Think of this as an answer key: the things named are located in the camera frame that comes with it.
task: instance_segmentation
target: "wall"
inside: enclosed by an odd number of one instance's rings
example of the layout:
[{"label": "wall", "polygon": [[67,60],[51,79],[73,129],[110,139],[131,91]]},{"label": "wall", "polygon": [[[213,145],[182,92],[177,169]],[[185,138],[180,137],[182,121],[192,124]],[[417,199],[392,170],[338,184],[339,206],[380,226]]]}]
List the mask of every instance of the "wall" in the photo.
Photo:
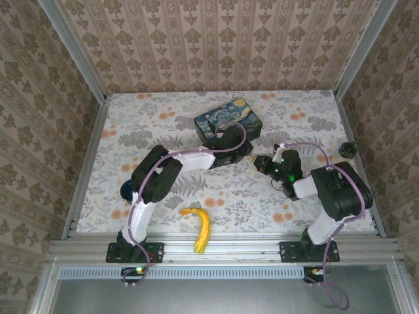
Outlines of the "wall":
[{"label": "wall", "polygon": [[419,1],[398,1],[343,97],[378,210],[419,287]]},{"label": "wall", "polygon": [[61,236],[96,100],[36,1],[0,1],[0,313],[24,313]]},{"label": "wall", "polygon": [[59,0],[108,93],[333,89],[377,0]]}]

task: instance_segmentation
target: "floral tablecloth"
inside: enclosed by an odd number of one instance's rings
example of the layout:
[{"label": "floral tablecloth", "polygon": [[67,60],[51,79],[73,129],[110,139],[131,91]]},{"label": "floral tablecloth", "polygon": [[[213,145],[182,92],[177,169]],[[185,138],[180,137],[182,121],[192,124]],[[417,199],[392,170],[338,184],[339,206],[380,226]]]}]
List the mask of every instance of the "floral tablecloth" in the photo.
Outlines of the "floral tablecloth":
[{"label": "floral tablecloth", "polygon": [[[252,156],[272,156],[274,143],[295,141],[320,144],[332,156],[346,141],[329,90],[115,94],[77,232],[122,229],[130,204],[120,197],[119,188],[150,149],[157,144],[170,150],[201,145],[193,118],[238,98],[243,98],[264,124],[260,138],[252,141]],[[298,151],[305,174],[325,163],[315,148],[302,146]],[[184,207],[207,209],[213,233],[295,233],[311,225],[322,211],[318,198],[287,199],[270,186],[269,177],[257,172],[252,156],[238,164],[179,176],[157,205],[147,232],[178,234],[199,230],[198,217],[179,214]],[[344,230],[373,233],[374,227],[370,215],[366,215]]]}]

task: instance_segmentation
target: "patterned wallpaper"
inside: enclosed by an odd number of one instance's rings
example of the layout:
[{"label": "patterned wallpaper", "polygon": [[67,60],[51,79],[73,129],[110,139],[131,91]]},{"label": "patterned wallpaper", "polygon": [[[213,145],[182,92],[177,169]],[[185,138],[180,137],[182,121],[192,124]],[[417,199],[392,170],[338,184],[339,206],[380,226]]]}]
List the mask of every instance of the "patterned wallpaper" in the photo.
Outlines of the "patterned wallpaper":
[{"label": "patterned wallpaper", "polygon": [[0,1],[0,313],[24,313],[61,236],[96,100],[36,1]]},{"label": "patterned wallpaper", "polygon": [[343,101],[385,228],[419,292],[419,1],[398,1]]},{"label": "patterned wallpaper", "polygon": [[333,89],[378,0],[59,0],[108,93]]}]

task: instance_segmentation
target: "yellow banana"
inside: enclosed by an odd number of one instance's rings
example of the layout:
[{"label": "yellow banana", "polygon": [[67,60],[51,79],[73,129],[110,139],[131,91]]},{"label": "yellow banana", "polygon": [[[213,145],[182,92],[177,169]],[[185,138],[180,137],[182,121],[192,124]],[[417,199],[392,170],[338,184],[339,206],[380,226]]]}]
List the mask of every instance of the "yellow banana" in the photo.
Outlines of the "yellow banana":
[{"label": "yellow banana", "polygon": [[202,254],[210,239],[211,219],[206,210],[202,208],[184,208],[180,210],[181,215],[187,215],[189,213],[197,214],[201,218],[201,231],[199,231],[198,237],[195,240],[194,252]]}]

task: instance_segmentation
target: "starry night box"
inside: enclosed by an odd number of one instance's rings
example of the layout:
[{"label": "starry night box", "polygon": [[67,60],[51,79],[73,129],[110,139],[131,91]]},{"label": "starry night box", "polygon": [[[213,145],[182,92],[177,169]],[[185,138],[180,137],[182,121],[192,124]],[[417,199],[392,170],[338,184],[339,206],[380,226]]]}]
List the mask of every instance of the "starry night box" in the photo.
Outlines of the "starry night box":
[{"label": "starry night box", "polygon": [[[239,122],[246,129],[249,141],[257,139],[261,135],[262,121],[259,120],[249,105],[241,98],[201,114],[194,119],[196,132],[204,144],[215,137],[215,128],[221,122],[228,121]],[[222,124],[220,131],[227,129],[229,126],[230,124]]]}]

